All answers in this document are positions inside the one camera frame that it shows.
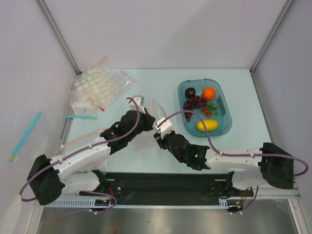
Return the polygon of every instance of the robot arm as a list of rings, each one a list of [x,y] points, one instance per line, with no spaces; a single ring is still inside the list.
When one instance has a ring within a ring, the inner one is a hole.
[[[168,150],[180,163],[194,170],[237,168],[241,171],[228,173],[228,186],[245,190],[251,186],[270,184],[280,189],[293,188],[293,160],[278,157],[254,157],[254,154],[290,155],[273,143],[264,143],[262,148],[242,151],[223,151],[237,157],[223,156],[208,146],[191,144],[183,135],[176,134],[169,120],[160,127],[162,118],[154,129],[158,145]]]
[[[30,182],[40,205],[47,205],[59,196],[81,191],[95,191],[103,193],[108,187],[108,181],[99,170],[93,170],[85,174],[72,174],[79,168],[92,161],[103,159],[113,153],[125,148],[133,138],[143,131],[153,130],[155,118],[150,116],[143,107],[144,98],[134,96],[139,109],[139,122],[137,127],[128,134],[137,121],[137,108],[130,102],[131,110],[121,120],[114,123],[89,144],[72,152],[62,154],[48,159],[45,155],[39,156],[29,173],[27,180],[32,178],[42,168],[51,164],[53,167],[41,173]],[[159,124],[154,129],[154,137],[160,148],[168,150],[179,162],[186,163],[194,170],[215,168],[239,168],[243,171],[228,173],[228,186],[239,190],[245,190],[251,186],[269,183],[270,185],[283,188],[293,188],[293,161],[281,158],[263,157],[228,157],[216,153],[208,146],[190,144],[183,135],[176,134],[169,120]],[[253,151],[236,152],[241,153],[283,153],[288,154],[271,143],[264,143],[263,148]]]

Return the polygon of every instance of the grapes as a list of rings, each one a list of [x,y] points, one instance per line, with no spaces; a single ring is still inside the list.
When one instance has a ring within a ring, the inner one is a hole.
[[[197,109],[200,109],[202,112],[205,112],[206,103],[207,103],[207,100],[205,100],[202,96],[196,95],[194,97],[187,99],[184,102],[183,109],[191,111],[197,108]],[[192,117],[191,113],[184,113],[184,116],[188,122],[191,121],[191,117]]]

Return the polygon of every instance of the red wire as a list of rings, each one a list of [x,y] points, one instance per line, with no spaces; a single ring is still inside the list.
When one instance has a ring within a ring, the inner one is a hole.
[[[114,192],[113,192],[112,188],[111,188],[111,187],[108,187],[108,190],[109,190],[109,192],[111,193],[111,195],[114,196]]]
[[[246,195],[246,193],[245,192],[242,192],[242,197],[245,197],[245,199],[244,200],[242,200],[242,201],[246,201],[247,200],[247,195]]]

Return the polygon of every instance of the orange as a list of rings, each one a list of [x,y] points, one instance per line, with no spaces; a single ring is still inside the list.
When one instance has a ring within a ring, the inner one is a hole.
[[[211,101],[215,97],[215,90],[211,87],[207,87],[203,90],[202,95],[207,101]]]

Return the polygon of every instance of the teal plastic tray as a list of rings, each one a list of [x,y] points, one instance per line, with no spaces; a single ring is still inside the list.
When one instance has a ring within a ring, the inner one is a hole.
[[[185,96],[185,90],[187,88],[195,88],[196,95],[201,96],[202,91],[207,87],[212,87],[215,90],[215,98],[212,101],[209,101],[208,104],[215,104],[218,106],[218,113],[219,115],[212,115],[212,117],[206,116],[200,109],[193,109],[192,111],[198,113],[203,119],[214,119],[218,122],[218,127],[213,130],[209,131],[209,136],[217,137],[223,134],[226,134],[230,128],[232,127],[232,118],[230,115],[230,111],[226,100],[224,98],[221,86],[212,79],[197,79],[197,80],[186,80],[180,83],[177,91],[179,95],[180,101],[180,108],[183,110],[184,102],[186,102],[187,98]],[[202,132],[197,129],[196,125],[199,122],[197,116],[192,115],[191,121],[187,121],[184,115],[181,115],[183,118],[183,123],[186,130],[195,137],[207,137],[205,132]]]

